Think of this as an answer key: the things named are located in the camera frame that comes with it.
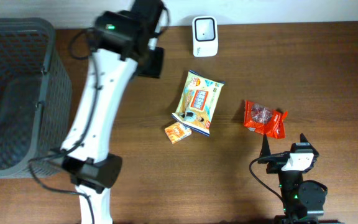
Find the red candy bag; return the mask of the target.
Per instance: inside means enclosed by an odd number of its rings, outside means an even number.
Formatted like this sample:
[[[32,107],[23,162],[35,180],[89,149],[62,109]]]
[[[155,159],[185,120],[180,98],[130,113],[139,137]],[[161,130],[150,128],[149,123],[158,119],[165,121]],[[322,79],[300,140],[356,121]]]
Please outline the red candy bag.
[[[249,100],[245,100],[244,127],[274,139],[285,138],[284,120],[288,112],[281,113]]]

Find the yellow snack bag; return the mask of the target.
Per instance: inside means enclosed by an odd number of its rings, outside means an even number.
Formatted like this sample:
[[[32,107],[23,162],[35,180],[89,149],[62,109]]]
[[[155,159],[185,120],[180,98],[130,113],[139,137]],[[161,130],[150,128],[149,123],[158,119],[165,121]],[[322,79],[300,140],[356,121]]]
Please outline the yellow snack bag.
[[[172,118],[192,131],[209,136],[209,128],[224,84],[189,70]]]

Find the orange tissue pack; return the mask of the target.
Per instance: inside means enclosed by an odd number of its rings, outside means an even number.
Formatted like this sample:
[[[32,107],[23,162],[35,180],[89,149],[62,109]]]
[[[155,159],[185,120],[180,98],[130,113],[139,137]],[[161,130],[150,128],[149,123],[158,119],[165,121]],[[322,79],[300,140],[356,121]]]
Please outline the orange tissue pack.
[[[179,122],[171,124],[166,127],[164,131],[172,144],[176,144],[192,134],[192,130],[190,128],[187,128]]]

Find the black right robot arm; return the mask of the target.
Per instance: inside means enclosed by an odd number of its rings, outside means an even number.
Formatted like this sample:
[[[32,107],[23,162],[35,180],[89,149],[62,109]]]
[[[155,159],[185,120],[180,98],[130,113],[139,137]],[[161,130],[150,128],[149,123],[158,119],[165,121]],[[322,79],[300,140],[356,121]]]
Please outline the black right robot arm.
[[[259,164],[266,164],[266,173],[277,174],[279,199],[283,203],[283,215],[277,215],[274,223],[318,223],[324,215],[323,205],[328,188],[315,180],[305,180],[303,175],[313,167],[319,152],[301,134],[289,151],[272,154],[267,136],[263,137]]]

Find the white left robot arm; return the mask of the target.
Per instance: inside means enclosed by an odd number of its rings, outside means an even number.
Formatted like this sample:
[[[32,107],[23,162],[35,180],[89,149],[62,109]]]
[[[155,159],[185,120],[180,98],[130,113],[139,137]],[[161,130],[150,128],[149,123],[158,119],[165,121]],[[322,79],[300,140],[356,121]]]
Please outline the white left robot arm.
[[[82,223],[112,223],[111,187],[122,158],[109,152],[109,138],[123,93],[136,76],[159,78],[164,49],[158,38],[162,14],[169,11],[161,0],[134,1],[128,11],[106,11],[83,32],[89,47],[85,87],[67,137],[62,157],[53,163],[70,175],[80,198]]]

